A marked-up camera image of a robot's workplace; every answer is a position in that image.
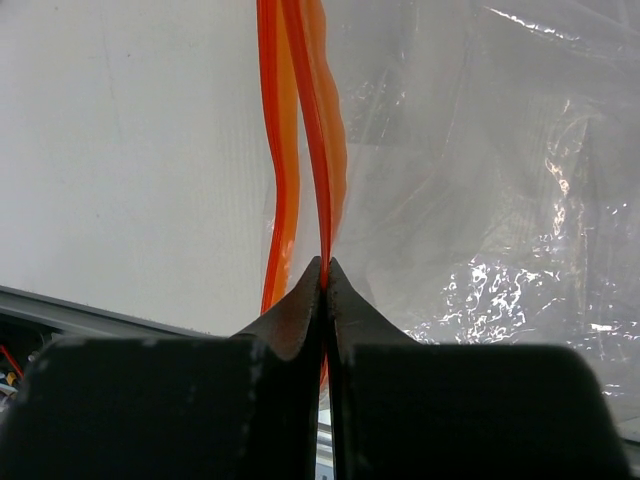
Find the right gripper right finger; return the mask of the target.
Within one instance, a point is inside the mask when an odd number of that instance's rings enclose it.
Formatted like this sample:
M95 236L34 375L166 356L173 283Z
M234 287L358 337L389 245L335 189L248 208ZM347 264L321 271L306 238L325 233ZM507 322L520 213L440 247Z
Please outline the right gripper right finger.
M326 289L339 479L628 479L594 372L553 345L422 344L332 261Z

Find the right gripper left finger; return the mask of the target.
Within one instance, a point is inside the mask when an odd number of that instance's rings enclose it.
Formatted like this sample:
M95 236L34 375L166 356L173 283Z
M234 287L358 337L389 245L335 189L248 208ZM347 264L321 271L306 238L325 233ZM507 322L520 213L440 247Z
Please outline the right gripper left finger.
M5 479L311 479L320 263L228 338L68 338L1 425Z

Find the clear zip top bag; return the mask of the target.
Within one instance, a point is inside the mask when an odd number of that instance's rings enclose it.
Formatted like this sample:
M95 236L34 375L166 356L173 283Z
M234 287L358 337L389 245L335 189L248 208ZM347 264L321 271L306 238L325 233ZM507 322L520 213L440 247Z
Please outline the clear zip top bag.
M639 410L639 5L260 1L261 306L309 259L425 344L558 344Z

